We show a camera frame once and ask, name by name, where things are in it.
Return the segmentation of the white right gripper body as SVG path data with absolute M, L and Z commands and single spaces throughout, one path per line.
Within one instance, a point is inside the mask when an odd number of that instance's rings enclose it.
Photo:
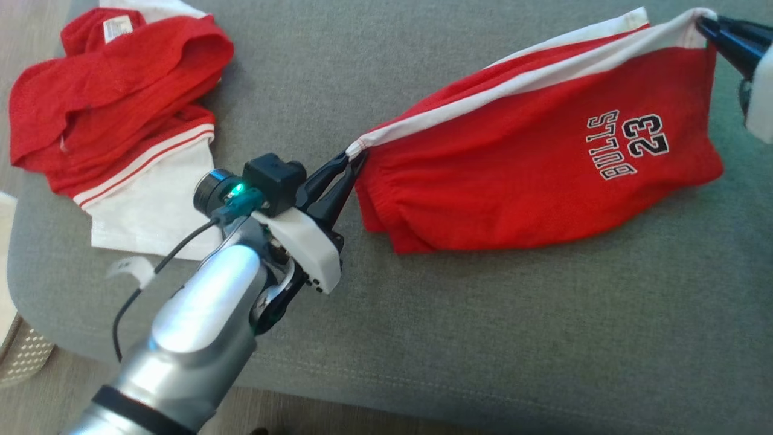
M 772 144 L 772 46 L 762 55 L 752 75 L 745 126 L 758 140 Z

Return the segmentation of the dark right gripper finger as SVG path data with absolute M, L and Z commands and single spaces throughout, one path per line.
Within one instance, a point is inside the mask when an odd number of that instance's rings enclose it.
M 771 46 L 772 28 L 756 22 L 719 16 L 716 47 L 720 51 L 765 53 Z
M 764 25 L 729 17 L 701 17 L 699 33 L 743 76 L 753 80 L 764 57 Z

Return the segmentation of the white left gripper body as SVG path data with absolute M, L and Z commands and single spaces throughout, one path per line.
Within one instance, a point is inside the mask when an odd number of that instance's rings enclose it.
M 304 286 L 330 294 L 342 276 L 339 248 L 315 221 L 291 208 L 277 217 L 255 212 L 252 217 L 267 228 L 272 245 L 282 248 L 287 261 L 282 281 L 262 290 L 251 312 L 255 334 L 265 334 L 286 314 Z

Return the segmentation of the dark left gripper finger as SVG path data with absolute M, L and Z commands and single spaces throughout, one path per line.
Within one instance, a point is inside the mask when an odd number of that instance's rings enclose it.
M 306 181 L 298 188 L 296 206 L 310 206 L 319 200 L 331 182 L 337 176 L 344 173 L 349 163 L 350 157 L 348 157 L 346 152 L 340 152 L 339 155 L 329 160 L 311 176 L 308 176 Z
M 310 205 L 310 217 L 325 230 L 332 230 L 336 221 L 345 206 L 346 201 L 351 195 L 351 191 L 364 168 L 369 154 L 362 152 L 356 157 L 350 157 L 350 163 L 344 170 L 344 173 L 337 176 L 328 186 L 327 190 L 320 199 Z

